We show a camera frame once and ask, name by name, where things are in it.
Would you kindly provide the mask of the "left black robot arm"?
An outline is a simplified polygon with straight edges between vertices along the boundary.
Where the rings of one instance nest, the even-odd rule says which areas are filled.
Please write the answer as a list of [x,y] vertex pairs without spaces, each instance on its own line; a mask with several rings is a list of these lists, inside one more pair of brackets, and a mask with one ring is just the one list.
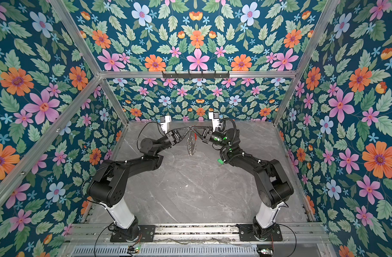
[[180,142],[191,128],[174,128],[159,139],[144,138],[139,144],[142,156],[130,160],[105,161],[92,178],[87,194],[112,218],[114,231],[133,241],[139,237],[138,218],[130,211],[126,196],[128,180],[143,172],[157,170],[164,156],[160,153]]

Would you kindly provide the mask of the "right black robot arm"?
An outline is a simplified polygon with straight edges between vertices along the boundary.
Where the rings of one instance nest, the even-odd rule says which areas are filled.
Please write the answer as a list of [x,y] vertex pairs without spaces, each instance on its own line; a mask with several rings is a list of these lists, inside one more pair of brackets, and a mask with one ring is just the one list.
[[282,208],[289,207],[287,201],[294,193],[280,162],[262,160],[244,151],[239,146],[240,129],[229,118],[219,121],[218,127],[195,126],[192,131],[202,142],[218,146],[220,163],[241,168],[254,177],[261,206],[253,218],[252,232],[260,241],[269,238],[276,230],[277,215]]

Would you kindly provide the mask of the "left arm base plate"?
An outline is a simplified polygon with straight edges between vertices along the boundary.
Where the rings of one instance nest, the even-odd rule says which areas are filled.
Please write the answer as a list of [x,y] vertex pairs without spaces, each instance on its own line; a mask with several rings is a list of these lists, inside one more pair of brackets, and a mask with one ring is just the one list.
[[111,229],[112,235],[110,241],[112,243],[136,243],[136,242],[152,242],[155,236],[155,225],[137,225],[134,224],[128,229],[115,227]]

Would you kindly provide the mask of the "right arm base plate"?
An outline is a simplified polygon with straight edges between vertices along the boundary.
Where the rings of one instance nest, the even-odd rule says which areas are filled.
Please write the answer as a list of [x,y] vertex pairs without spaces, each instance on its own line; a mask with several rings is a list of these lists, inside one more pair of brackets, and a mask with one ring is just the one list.
[[236,224],[239,229],[239,239],[241,242],[281,242],[282,232],[278,224],[273,224],[269,228],[262,228],[258,224]]

